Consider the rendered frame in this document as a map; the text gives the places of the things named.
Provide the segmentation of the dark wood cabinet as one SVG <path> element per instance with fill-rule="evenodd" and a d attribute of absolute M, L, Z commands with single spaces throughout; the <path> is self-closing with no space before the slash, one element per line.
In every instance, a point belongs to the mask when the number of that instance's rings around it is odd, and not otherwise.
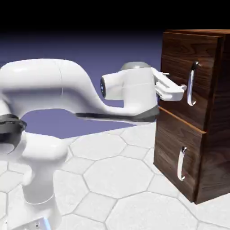
<path fill-rule="evenodd" d="M 207 130 L 200 148 L 201 163 L 195 204 L 230 193 L 230 30 L 166 30 L 169 33 L 219 36 L 219 51 L 212 94 L 209 98 Z"/>

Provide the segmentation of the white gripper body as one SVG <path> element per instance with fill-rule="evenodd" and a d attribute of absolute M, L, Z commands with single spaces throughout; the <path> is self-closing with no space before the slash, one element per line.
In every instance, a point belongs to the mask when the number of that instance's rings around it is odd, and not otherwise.
<path fill-rule="evenodd" d="M 179 86 L 167 77 L 155 78 L 155 90 L 163 101 L 180 101 L 184 95 L 183 86 Z"/>

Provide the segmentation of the dark wood cabinet door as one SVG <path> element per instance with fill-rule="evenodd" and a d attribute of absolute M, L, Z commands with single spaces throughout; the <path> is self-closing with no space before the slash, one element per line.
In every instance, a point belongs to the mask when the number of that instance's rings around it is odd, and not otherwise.
<path fill-rule="evenodd" d="M 161 71 L 168 73 L 170 80 L 187 86 L 193 62 L 198 61 L 199 66 L 195 70 L 193 82 L 192 99 L 196 101 L 194 106 L 187 103 L 187 90 L 182 100 L 161 100 L 159 105 L 202 131 L 207 130 L 209 98 L 221 44 L 222 38 L 219 36 L 169 32 L 163 34 Z"/>
<path fill-rule="evenodd" d="M 160 108 L 156 124 L 154 166 L 191 202 L 196 200 L 201 163 L 200 148 L 205 132 Z M 183 181 L 177 177 L 177 162 L 182 147 Z"/>

